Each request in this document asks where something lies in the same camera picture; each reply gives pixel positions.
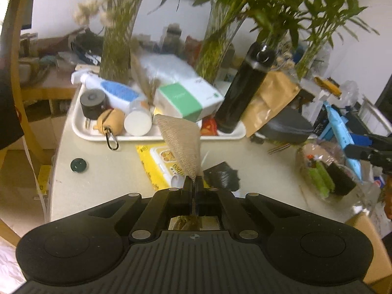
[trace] wooden desk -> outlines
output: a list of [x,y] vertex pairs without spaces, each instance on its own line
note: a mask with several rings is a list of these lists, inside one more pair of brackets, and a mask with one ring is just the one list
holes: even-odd
[[51,99],[73,99],[77,85],[71,84],[71,74],[58,73],[56,68],[51,68],[44,80],[41,82],[21,88],[22,99],[29,100],[51,100]]

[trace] light blue tube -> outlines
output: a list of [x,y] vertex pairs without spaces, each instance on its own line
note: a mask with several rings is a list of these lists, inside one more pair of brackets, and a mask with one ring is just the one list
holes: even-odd
[[[344,124],[342,118],[340,117],[339,113],[331,107],[331,104],[327,101],[324,102],[324,106],[327,110],[328,119],[332,127],[332,131],[340,147],[342,147],[343,151],[347,145],[354,145],[354,140],[350,133],[347,130],[346,125]],[[352,171],[357,175],[359,180],[362,180],[362,171],[361,171],[361,164],[356,159],[347,158],[347,164],[351,168]]]

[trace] cardboard box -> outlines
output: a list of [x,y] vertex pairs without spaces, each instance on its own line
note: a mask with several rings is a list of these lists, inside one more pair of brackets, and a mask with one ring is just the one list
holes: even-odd
[[376,228],[365,213],[359,213],[346,224],[364,233],[373,245],[373,261],[363,281],[378,294],[390,294],[392,289],[392,264]]
[[154,105],[162,114],[197,122],[215,113],[223,96],[204,79],[189,79],[157,89]]

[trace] black bottle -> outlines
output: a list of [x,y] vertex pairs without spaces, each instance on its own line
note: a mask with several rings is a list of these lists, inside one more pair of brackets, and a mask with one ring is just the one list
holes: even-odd
[[253,43],[215,115],[218,130],[230,134],[275,61],[275,52]]

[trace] blue label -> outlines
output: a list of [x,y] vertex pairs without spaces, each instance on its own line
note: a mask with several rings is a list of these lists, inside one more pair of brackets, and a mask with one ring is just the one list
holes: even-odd
[[102,82],[101,86],[108,93],[124,101],[131,102],[140,96],[133,89],[129,88],[128,86],[122,85],[120,83],[106,81],[106,82]]

